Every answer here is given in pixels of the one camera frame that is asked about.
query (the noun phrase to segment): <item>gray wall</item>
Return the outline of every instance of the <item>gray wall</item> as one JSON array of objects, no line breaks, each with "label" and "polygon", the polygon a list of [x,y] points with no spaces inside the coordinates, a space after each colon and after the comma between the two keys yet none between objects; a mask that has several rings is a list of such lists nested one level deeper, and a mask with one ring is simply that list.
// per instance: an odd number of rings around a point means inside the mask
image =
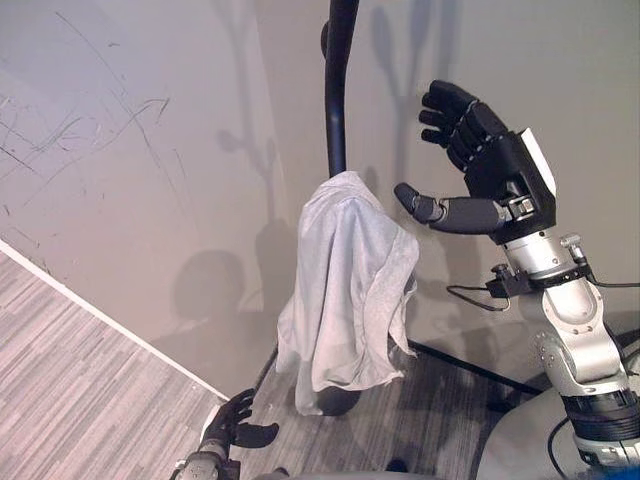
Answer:
[{"label": "gray wall", "polygon": [[[429,82],[477,94],[514,129],[532,127],[559,185],[556,229],[578,231],[601,279],[638,281],[638,2],[362,1],[347,81],[348,162],[387,211],[420,240],[414,340],[514,378],[539,371],[535,325],[517,308],[488,314],[447,296],[478,285],[502,261],[487,238],[419,229],[392,198],[408,180],[425,193],[466,193],[444,152],[418,141]],[[326,0],[258,0],[258,29],[291,212],[296,217],[327,164],[323,59]],[[617,329],[638,327],[634,290],[605,291]]]},{"label": "gray wall", "polygon": [[0,4],[0,235],[224,393],[275,344],[294,235],[253,3]]}]

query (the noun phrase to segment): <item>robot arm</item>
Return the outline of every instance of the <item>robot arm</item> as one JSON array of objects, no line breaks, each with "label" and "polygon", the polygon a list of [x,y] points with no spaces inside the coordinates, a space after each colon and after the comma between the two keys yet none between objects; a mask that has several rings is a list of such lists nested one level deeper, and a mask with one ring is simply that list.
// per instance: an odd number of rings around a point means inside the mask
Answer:
[{"label": "robot arm", "polygon": [[278,424],[241,423],[251,416],[255,390],[239,393],[222,405],[205,429],[198,449],[176,464],[171,480],[238,480],[240,462],[229,458],[231,445],[263,448],[278,434]]},{"label": "robot arm", "polygon": [[420,223],[452,233],[488,234],[510,264],[494,268],[492,296],[520,295],[523,316],[546,320],[536,338],[542,364],[562,396],[582,459],[640,464],[640,407],[603,322],[602,296],[579,237],[558,239],[556,185],[530,130],[509,131],[476,97],[436,80],[422,103],[422,139],[446,149],[470,197],[436,200],[406,183],[396,196]]}]

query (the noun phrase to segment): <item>white label on robot hand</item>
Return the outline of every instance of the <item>white label on robot hand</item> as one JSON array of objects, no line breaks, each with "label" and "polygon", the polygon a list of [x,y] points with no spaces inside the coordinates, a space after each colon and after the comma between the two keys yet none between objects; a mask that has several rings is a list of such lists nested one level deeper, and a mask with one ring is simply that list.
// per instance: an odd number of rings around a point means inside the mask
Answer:
[{"label": "white label on robot hand", "polygon": [[530,128],[527,128],[524,132],[520,134],[520,138],[527,146],[527,150],[529,150],[529,154],[533,161],[538,167],[538,171],[540,175],[542,175],[542,179],[544,183],[547,184],[547,188],[551,192],[551,194],[556,196],[556,180],[553,178],[553,173],[551,173],[551,169],[549,168],[549,164],[547,163],[547,159],[544,158],[544,154],[542,150],[540,150],[540,146],[536,141],[536,138],[533,136],[533,132]]}]

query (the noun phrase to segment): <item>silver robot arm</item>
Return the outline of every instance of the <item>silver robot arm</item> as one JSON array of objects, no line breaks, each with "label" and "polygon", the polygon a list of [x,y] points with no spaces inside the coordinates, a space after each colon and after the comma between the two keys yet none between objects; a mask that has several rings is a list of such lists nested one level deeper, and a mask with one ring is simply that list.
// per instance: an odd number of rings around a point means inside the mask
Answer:
[{"label": "silver robot arm", "polygon": [[422,139],[446,149],[470,197],[438,200],[401,183],[398,200],[422,224],[488,234],[503,249],[509,265],[497,265],[486,286],[495,298],[520,296],[523,316],[545,325],[536,346],[580,457],[597,467],[640,465],[638,396],[603,321],[580,238],[551,231],[556,184],[535,137],[509,131],[486,104],[447,82],[432,82],[423,105]]}]

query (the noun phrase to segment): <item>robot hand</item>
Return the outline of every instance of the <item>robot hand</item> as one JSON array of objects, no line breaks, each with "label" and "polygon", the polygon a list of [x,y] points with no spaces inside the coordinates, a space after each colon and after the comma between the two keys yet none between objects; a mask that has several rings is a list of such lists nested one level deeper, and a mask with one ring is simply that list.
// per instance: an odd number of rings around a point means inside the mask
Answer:
[{"label": "robot hand", "polygon": [[249,389],[225,403],[204,431],[196,452],[176,464],[170,480],[238,480],[240,462],[229,459],[231,445],[262,448],[273,442],[278,424],[267,427],[241,423],[251,416],[255,390]]},{"label": "robot hand", "polygon": [[228,451],[231,445],[242,448],[263,448],[278,434],[278,424],[267,427],[241,423],[252,414],[255,390],[239,393],[225,403],[204,432],[202,444],[216,442]]},{"label": "robot hand", "polygon": [[555,182],[530,130],[509,131],[486,104],[441,80],[422,104],[422,139],[446,149],[471,196],[436,200],[401,183],[396,196],[416,220],[445,232],[489,234],[499,245],[555,225]]}]

